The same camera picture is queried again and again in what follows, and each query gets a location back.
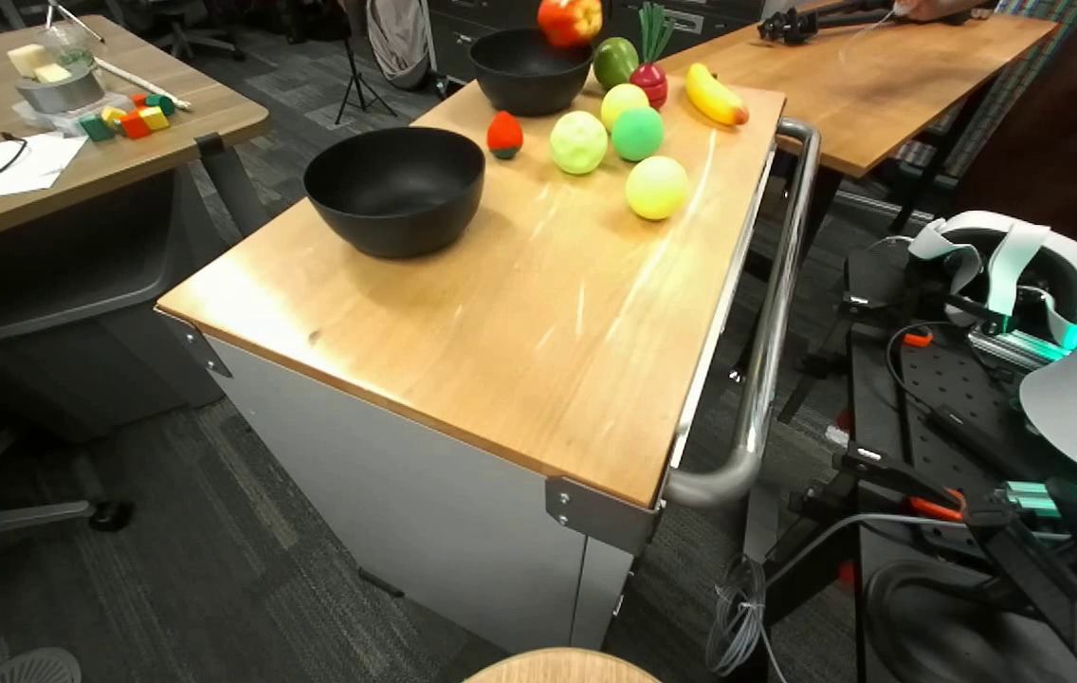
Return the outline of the light green bumpy ball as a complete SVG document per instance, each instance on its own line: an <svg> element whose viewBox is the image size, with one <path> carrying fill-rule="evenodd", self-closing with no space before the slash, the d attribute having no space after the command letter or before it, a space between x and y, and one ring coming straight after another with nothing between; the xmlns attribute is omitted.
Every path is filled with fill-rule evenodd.
<svg viewBox="0 0 1077 683"><path fill-rule="evenodd" d="M595 112L567 108L549 127L549 159L563 173L590 173L611 149L611 137Z"/></svg>

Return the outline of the small red tomato toy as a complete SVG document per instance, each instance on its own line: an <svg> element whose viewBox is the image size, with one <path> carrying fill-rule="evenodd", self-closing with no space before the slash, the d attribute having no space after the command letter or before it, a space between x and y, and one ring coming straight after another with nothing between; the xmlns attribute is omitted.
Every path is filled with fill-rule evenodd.
<svg viewBox="0 0 1077 683"><path fill-rule="evenodd" d="M520 149L524 149L524 123L514 112L508 108L498 108L487 127L484 127L484 149L498 154L498 159L511 159Z"/></svg>

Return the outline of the yellow banana toy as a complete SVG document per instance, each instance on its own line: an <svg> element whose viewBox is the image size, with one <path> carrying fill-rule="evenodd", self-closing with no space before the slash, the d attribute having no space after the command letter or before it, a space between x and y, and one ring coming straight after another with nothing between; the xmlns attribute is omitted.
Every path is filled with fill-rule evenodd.
<svg viewBox="0 0 1077 683"><path fill-rule="evenodd" d="M744 97L719 82L702 59L693 59L682 77L686 97L715 123L744 123Z"/></svg>

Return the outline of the red orange bell pepper toy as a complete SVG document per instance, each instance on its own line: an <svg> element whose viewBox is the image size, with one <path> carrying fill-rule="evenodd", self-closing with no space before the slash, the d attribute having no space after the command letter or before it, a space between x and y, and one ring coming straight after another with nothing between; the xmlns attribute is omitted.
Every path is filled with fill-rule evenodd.
<svg viewBox="0 0 1077 683"><path fill-rule="evenodd" d="M602 0L537 0L535 22L554 48L580 48L602 29Z"/></svg>

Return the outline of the near black bowl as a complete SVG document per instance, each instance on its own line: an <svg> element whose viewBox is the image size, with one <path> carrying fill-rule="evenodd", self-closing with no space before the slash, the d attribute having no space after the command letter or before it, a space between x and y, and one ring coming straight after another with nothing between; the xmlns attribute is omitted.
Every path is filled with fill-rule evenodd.
<svg viewBox="0 0 1077 683"><path fill-rule="evenodd" d="M345 137L302 170L319 216L358 253L420 258L471 226L484 150L451 127L394 123Z"/></svg>

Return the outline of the black bowl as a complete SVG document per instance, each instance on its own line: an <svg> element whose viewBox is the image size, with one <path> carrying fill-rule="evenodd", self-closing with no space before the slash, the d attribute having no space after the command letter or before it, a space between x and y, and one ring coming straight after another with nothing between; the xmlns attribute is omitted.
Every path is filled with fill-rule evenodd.
<svg viewBox="0 0 1077 683"><path fill-rule="evenodd" d="M302 170L319 216L358 253L420 258L471 226L484 150L451 127L394 123L345 137Z"/></svg>
<svg viewBox="0 0 1077 683"><path fill-rule="evenodd" d="M498 108L514 117L546 117L571 105L580 96L590 54L554 48L537 29L498 29L471 45L472 77Z"/></svg>

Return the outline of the white cart cabinet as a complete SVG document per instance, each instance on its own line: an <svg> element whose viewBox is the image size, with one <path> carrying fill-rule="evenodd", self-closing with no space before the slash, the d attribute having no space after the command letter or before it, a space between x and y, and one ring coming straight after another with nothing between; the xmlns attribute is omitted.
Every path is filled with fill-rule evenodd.
<svg viewBox="0 0 1077 683"><path fill-rule="evenodd" d="M597 645L634 555L549 512L554 479L216 335L213 379L356 570L500 645Z"/></svg>

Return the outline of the green foam ball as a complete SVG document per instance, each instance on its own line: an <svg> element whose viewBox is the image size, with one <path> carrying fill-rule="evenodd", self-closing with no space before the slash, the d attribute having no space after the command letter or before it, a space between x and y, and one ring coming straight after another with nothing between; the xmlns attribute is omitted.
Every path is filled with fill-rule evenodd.
<svg viewBox="0 0 1077 683"><path fill-rule="evenodd" d="M662 117L657 108L626 108L611 127L611 145L626 163L640 163L661 150Z"/></svg>

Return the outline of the yellow ball behind green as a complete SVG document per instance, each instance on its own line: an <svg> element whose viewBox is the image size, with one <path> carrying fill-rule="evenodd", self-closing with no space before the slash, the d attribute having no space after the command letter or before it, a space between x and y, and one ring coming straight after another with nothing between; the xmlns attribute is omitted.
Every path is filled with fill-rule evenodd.
<svg viewBox="0 0 1077 683"><path fill-rule="evenodd" d="M628 108L643 108L647 96L637 82L614 82L597 103L597 122L614 123Z"/></svg>

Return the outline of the far black bowl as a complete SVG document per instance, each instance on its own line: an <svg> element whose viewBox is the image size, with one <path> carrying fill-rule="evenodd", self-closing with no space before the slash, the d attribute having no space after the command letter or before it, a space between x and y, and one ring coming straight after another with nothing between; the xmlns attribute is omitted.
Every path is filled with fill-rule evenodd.
<svg viewBox="0 0 1077 683"><path fill-rule="evenodd" d="M571 105L580 96L590 54L554 48L537 29L498 29L471 45L472 77L498 108L514 117L546 117Z"/></svg>

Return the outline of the green pear toy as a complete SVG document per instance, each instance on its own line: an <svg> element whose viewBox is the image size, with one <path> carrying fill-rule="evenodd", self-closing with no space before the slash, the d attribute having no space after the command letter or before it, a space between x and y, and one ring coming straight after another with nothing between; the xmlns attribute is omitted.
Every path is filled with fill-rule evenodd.
<svg viewBox="0 0 1077 683"><path fill-rule="evenodd" d="M606 36L595 45L590 72L602 89L614 82L626 82L634 68L640 64L637 45L628 36Z"/></svg>

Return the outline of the round wooden stool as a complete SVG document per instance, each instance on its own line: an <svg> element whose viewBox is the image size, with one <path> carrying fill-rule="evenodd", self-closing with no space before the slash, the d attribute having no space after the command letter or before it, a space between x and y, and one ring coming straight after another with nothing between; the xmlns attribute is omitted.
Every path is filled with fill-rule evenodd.
<svg viewBox="0 0 1077 683"><path fill-rule="evenodd" d="M491 660L463 683L661 683L653 671L597 648L525 648Z"/></svg>

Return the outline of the red radish toy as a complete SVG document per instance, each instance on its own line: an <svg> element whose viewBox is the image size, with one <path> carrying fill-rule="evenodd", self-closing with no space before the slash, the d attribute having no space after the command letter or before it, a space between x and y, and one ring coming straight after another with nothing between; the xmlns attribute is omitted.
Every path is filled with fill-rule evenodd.
<svg viewBox="0 0 1077 683"><path fill-rule="evenodd" d="M657 0L637 6L637 56L634 82L647 96L647 105L661 108L667 103L667 77L661 56L667 48L671 27Z"/></svg>

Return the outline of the far wooden desk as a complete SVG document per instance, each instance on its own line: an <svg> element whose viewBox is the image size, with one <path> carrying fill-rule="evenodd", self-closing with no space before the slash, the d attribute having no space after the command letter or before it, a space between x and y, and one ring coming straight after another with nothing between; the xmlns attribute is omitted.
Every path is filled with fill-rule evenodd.
<svg viewBox="0 0 1077 683"><path fill-rule="evenodd" d="M682 77L686 64L702 59L745 97L781 89L786 112L822 137L822 163L844 179L865 179L1051 34L1051 17L1023 16L877 22L817 34L807 45L774 45L744 27L671 54L662 68Z"/></svg>

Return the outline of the wooden desk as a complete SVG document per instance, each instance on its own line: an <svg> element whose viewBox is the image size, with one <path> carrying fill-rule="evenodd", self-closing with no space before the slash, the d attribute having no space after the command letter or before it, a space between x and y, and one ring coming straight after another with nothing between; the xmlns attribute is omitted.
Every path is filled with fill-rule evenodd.
<svg viewBox="0 0 1077 683"><path fill-rule="evenodd" d="M42 29L0 34L0 140L63 134L137 89L179 103L175 123L141 140L85 140L32 192L0 197L0 408L59 441L193 406L213 383L155 299L238 237L259 207L236 145L270 122L252 97L96 16L101 97L37 112L7 54Z"/></svg>
<svg viewBox="0 0 1077 683"><path fill-rule="evenodd" d="M817 34L807 45L774 45L744 27L671 54L662 68L682 77L686 64L702 59L745 97L781 89L786 112L822 137L822 163L844 179L865 179L1051 34L1051 17L1023 16L877 22Z"/></svg>

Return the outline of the left wooden desk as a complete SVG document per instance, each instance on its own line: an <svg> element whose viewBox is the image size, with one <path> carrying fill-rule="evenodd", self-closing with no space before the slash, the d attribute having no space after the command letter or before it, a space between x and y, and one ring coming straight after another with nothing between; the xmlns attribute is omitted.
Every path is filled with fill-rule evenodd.
<svg viewBox="0 0 1077 683"><path fill-rule="evenodd" d="M0 197L0 408L59 441L193 406L213 383L155 299L238 237L259 207L236 145L270 122L252 97L96 16L101 97L37 112L7 54L42 29L0 34L0 140L63 134L137 89L179 103L175 123L141 140L85 140L32 192Z"/></svg>

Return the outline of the coloured toy blocks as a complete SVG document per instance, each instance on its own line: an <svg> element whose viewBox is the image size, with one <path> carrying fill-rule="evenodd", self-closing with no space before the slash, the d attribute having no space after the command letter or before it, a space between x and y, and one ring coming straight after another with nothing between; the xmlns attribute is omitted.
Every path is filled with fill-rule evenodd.
<svg viewBox="0 0 1077 683"><path fill-rule="evenodd" d="M130 103L106 103L77 117L85 140L141 140L175 123L179 103L163 89L137 89Z"/></svg>

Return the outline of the white VR headset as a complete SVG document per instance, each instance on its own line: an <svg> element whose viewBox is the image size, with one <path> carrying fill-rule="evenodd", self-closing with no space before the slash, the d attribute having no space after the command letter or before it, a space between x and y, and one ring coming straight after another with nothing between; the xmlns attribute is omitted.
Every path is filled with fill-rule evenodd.
<svg viewBox="0 0 1077 683"><path fill-rule="evenodd" d="M1077 237L1008 212L929 218L915 261L949 270L949 318L993 357L1055 364L1077 347Z"/></svg>

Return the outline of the clear plastic container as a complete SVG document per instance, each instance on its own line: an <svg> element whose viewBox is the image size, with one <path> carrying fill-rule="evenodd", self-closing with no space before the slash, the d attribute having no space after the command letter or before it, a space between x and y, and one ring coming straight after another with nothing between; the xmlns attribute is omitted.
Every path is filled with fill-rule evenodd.
<svg viewBox="0 0 1077 683"><path fill-rule="evenodd" d="M13 89L37 112L68 112L101 97L96 36L77 22L49 22L32 43L7 54Z"/></svg>

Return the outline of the white paper sheet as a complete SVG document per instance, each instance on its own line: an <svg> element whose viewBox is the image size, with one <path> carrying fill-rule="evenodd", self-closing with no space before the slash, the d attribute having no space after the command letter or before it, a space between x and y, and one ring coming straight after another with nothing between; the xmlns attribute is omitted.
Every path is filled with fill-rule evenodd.
<svg viewBox="0 0 1077 683"><path fill-rule="evenodd" d="M0 197L49 191L82 150L82 137L32 134L0 140Z"/></svg>

